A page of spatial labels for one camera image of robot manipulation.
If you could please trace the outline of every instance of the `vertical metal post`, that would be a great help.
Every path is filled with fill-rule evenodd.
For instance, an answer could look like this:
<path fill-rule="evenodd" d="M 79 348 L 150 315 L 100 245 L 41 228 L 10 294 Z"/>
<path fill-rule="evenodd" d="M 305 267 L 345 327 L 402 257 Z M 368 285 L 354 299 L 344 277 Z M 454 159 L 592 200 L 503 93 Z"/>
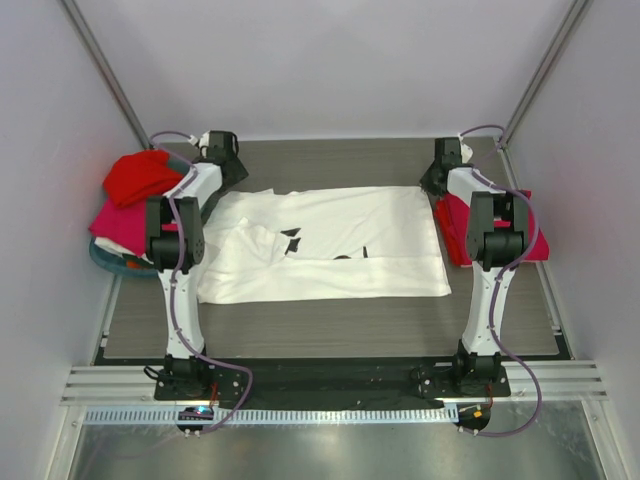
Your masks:
<path fill-rule="evenodd" d="M 45 477 L 47 480 L 68 480 L 80 443 L 82 422 L 87 412 L 85 406 L 58 408 L 64 411 L 64 420 L 49 463 L 49 472 Z"/>
<path fill-rule="evenodd" d="M 75 2 L 75 0 L 58 0 L 58 2 L 69 17 L 71 24 L 78 33 L 80 40 L 86 47 L 91 60 L 93 60 L 94 65 L 100 72 L 100 75 L 105 81 L 107 88 L 113 95 L 113 98 L 118 104 L 118 107 L 120 107 L 120 110 L 129 123 L 129 126 L 138 139 L 138 142 L 140 142 L 142 148 L 149 148 L 150 145 L 148 136 L 145 133 L 144 128 L 142 128 L 142 124 L 140 123 L 136 112 L 133 110 L 131 103 L 129 103 L 129 99 L 127 99 L 124 90 L 122 90 L 120 82 L 118 82 L 118 79 L 113 73 L 109 62 L 107 61 L 107 58 L 102 52 L 98 41 L 89 28 L 89 25 L 82 15 L 82 12 L 78 8 L 77 3 Z"/>
<path fill-rule="evenodd" d="M 506 143 L 511 141 L 516 128 L 520 125 L 520 122 L 529 110 L 529 107 L 533 103 L 535 97 L 538 95 L 540 88 L 551 73 L 555 64 L 558 62 L 558 59 L 575 33 L 580 21 L 584 18 L 584 14 L 587 12 L 591 3 L 592 0 L 574 0 L 571 7 L 569 7 L 567 15 L 553 37 L 549 48 L 542 57 L 540 65 L 538 65 L 536 73 L 529 82 L 524 95 L 520 99 L 520 103 L 518 103 L 515 112 L 507 124 L 507 131 L 505 133 Z"/>

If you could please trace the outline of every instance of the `metal floor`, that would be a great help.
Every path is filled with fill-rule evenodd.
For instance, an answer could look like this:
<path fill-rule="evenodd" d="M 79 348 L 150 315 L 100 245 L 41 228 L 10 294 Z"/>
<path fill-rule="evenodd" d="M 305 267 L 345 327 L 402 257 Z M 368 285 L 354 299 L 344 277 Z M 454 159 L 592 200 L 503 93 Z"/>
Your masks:
<path fill-rule="evenodd" d="M 488 430 L 524 422 L 534 405 L 496 404 Z M 596 480 L 605 479 L 579 402 L 545 403 L 508 439 L 474 438 L 451 424 L 224 428 L 176 438 L 133 460 L 173 426 L 83 427 L 70 480 Z"/>
<path fill-rule="evenodd" d="M 469 143 L 476 159 L 493 147 L 490 138 Z M 190 145 L 178 147 L 193 153 Z M 243 142 L 239 156 L 250 172 L 238 185 L 243 191 L 412 186 L 432 161 L 433 140 Z M 488 178 L 507 183 L 497 155 L 478 167 Z M 446 297 L 202 304 L 200 323 L 209 354 L 224 358 L 450 355 L 467 323 L 472 272 L 449 265 L 444 247 L 442 251 L 453 291 Z M 167 324 L 157 279 L 123 280 L 108 330 L 105 358 L 164 356 Z M 502 334 L 517 354 L 558 353 L 533 265 L 522 266 L 511 284 Z"/>

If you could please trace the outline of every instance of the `red cloth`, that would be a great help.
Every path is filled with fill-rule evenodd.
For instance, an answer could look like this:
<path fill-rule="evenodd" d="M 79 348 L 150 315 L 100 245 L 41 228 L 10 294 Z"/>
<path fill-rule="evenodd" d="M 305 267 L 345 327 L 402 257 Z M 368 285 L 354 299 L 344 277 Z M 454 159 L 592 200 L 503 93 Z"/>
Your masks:
<path fill-rule="evenodd" d="M 116 208 L 111 199 L 107 198 L 89 231 L 96 237 L 107 237 L 141 257 L 146 250 L 145 212 L 144 201 Z"/>
<path fill-rule="evenodd" d="M 531 197 L 531 192 L 525 190 L 527 197 Z M 467 238 L 467 226 L 469 225 L 469 207 L 455 195 L 447 193 L 442 200 L 436 202 L 435 216 L 440 224 L 440 229 L 444 236 L 445 245 L 449 258 L 454 265 L 469 266 L 471 259 L 467 255 L 465 241 Z M 498 220 L 497 227 L 509 225 L 508 222 Z M 533 235 L 533 216 L 529 212 L 529 240 Z M 537 262 L 549 259 L 549 244 L 542 234 L 538 233 L 538 240 L 527 256 L 527 262 Z"/>
<path fill-rule="evenodd" d="M 182 180 L 182 175 L 167 166 L 168 161 L 169 154 L 161 150 L 125 155 L 111 167 L 102 186 L 118 208 L 161 195 Z"/>

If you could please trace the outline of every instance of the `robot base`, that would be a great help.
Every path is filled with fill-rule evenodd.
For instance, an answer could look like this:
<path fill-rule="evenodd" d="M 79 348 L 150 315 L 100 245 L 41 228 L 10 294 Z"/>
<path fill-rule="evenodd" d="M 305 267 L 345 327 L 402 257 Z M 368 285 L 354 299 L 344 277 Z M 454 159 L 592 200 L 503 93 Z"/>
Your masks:
<path fill-rule="evenodd" d="M 159 401 L 190 401 L 215 399 L 222 406 L 233 406 L 245 389 L 246 379 L 237 372 L 224 368 L 213 368 L 208 363 L 196 358 L 173 358 L 167 355 L 164 368 L 151 376 L 156 380 L 153 395 Z"/>
<path fill-rule="evenodd" d="M 156 400 L 204 400 L 211 395 L 213 370 L 199 358 L 164 357 L 164 368 L 157 373 Z"/>
<path fill-rule="evenodd" d="M 422 366 L 413 373 L 422 398 L 509 397 L 511 388 L 500 354 L 469 354 L 462 341 L 451 366 Z"/>

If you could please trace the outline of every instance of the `black mounting plate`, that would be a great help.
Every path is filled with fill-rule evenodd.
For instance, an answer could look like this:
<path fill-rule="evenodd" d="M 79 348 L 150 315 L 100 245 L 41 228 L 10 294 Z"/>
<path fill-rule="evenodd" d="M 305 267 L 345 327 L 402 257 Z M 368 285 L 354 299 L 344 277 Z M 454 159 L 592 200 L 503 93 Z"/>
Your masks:
<path fill-rule="evenodd" d="M 210 384 L 198 382 L 172 382 L 163 378 L 156 382 L 153 398 L 158 401 L 211 400 L 213 385 L 217 384 L 216 399 L 222 406 L 235 405 L 246 388 L 246 375 L 233 370 L 214 368 L 210 371 Z"/>
<path fill-rule="evenodd" d="M 469 375 L 462 381 L 453 378 L 451 367 L 421 366 L 412 373 L 412 379 L 418 384 L 422 398 L 435 400 L 438 398 L 488 397 L 488 387 L 491 395 L 496 397 L 511 396 L 511 387 L 504 367 L 496 381 L 474 378 Z"/>

